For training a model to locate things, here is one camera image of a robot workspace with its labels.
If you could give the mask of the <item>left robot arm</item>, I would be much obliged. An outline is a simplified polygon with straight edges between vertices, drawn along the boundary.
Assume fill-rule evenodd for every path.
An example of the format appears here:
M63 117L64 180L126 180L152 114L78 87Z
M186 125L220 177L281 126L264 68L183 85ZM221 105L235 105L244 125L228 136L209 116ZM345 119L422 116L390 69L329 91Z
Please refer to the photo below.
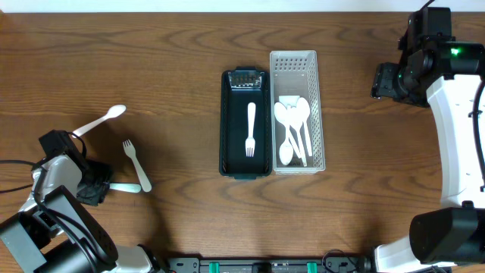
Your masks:
M30 163L32 190L1 224L1 240L25 272L159 272L145 246L118 246L86 210L104 202L113 171L86 157L77 135L52 130L39 138L45 158Z

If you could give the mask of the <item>white fork tines down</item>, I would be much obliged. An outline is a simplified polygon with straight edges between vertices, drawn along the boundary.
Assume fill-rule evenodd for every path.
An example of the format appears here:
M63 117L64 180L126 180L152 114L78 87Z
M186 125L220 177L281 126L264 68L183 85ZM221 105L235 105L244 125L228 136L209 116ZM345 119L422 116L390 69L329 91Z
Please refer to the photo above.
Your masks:
M255 153L255 139L254 139L254 126L255 126L255 112L256 104L250 102L247 105L247 121L248 121L248 136L245 141L246 156L251 158Z

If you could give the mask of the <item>black plastic basket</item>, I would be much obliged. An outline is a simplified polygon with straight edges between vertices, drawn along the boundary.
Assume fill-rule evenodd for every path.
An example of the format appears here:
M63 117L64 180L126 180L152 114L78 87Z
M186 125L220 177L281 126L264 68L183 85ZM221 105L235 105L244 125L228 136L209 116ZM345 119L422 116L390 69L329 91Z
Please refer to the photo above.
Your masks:
M246 156L247 105L256 104L255 153ZM236 180L254 180L272 172L271 94L267 71L236 67L221 75L219 172Z

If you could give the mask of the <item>white spoon thin handle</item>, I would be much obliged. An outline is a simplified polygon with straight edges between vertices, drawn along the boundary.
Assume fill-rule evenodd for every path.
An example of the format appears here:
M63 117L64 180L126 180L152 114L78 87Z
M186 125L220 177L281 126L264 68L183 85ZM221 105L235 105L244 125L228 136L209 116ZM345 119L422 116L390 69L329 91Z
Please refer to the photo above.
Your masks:
M285 140L280 146L280 161L283 165L288 165L293 159L294 149L289 137L289 124L286 119L286 109L279 107L276 113L277 120L285 127Z

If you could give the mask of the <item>clear plastic basket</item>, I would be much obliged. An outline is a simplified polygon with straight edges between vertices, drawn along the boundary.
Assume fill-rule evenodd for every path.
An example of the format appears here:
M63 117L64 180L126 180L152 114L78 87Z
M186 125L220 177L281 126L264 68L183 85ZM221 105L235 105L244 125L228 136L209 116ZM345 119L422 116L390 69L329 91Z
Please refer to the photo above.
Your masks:
M316 174L323 171L326 165L316 51L272 51L270 53L270 76L274 171L276 174ZM285 140L285 127L274 116L274 105L279 102L279 96L304 97L310 106L308 129L313 156L308 155L303 124L301 127L302 142L308 164L306 167L295 153L288 165L283 165L280 161L279 149ZM291 126L290 131L298 146L296 132Z

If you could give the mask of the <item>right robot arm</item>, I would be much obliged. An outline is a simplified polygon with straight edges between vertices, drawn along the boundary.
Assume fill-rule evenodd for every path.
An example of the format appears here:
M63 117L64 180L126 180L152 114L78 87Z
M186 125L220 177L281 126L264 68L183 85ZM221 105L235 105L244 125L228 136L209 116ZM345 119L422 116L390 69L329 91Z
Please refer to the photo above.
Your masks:
M377 67L371 96L429 108L442 168L438 210L373 251L375 272L448 272L484 261L484 47L452 35L451 11L431 2L410 14L398 63Z

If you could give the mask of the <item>white fork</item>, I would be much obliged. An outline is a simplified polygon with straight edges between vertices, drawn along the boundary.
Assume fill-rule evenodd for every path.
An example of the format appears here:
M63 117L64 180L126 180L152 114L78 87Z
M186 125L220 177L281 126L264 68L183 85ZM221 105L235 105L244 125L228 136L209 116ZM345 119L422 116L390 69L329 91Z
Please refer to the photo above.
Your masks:
M110 183L111 190L118 190L126 193L139 193L142 188L139 184Z
M138 158L136 157L136 149L130 140L124 140L122 142L124 152L126 156L128 156L133 163L133 166L136 170L136 174L139 178L139 183L141 188L144 192L150 192L152 190L152 184L146 175L144 169L142 168L141 164L139 163Z

